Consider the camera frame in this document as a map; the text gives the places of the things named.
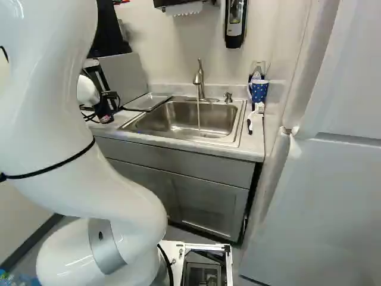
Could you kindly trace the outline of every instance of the baseboard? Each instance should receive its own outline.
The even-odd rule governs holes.
[[[25,242],[19,246],[7,259],[0,264],[0,269],[10,272],[13,267],[31,250],[43,237],[63,218],[58,213],[53,214],[42,226],[40,226]]]

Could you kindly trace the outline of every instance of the stainless steel sink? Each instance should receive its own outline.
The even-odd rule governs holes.
[[[223,100],[200,102],[199,128],[197,101],[189,97],[173,97],[120,129],[166,138],[231,145],[236,141],[242,106],[242,100],[234,100],[230,104],[224,103]]]

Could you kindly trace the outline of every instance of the cabinet door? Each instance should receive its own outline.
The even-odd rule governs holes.
[[[231,241],[237,241],[248,190],[174,175],[182,222]]]
[[[171,173],[112,159],[108,161],[121,175],[152,191],[163,203],[171,220],[181,221]]]

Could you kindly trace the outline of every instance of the blue cup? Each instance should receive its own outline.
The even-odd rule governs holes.
[[[252,103],[264,102],[268,90],[268,80],[256,79],[252,80],[251,85],[251,101]]]

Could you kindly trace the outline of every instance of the wall-mounted soap dispenser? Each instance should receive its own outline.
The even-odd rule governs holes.
[[[240,48],[245,39],[248,0],[226,0],[224,37],[226,48]]]

